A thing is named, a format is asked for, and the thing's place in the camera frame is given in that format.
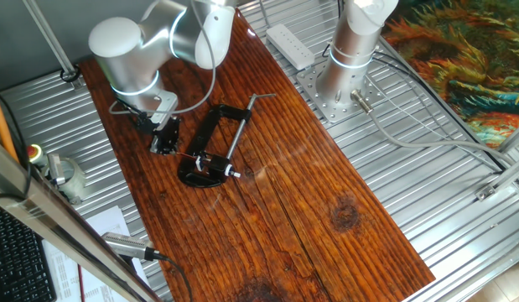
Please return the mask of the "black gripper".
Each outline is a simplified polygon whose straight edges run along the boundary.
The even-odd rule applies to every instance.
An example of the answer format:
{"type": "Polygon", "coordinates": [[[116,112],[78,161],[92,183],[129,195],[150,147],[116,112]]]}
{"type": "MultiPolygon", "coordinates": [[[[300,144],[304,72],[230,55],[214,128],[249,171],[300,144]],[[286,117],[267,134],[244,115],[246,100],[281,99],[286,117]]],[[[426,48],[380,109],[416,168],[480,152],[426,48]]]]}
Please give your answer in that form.
{"type": "Polygon", "coordinates": [[[178,117],[170,117],[162,128],[153,132],[153,141],[150,151],[154,154],[176,154],[179,151],[178,117]]]}

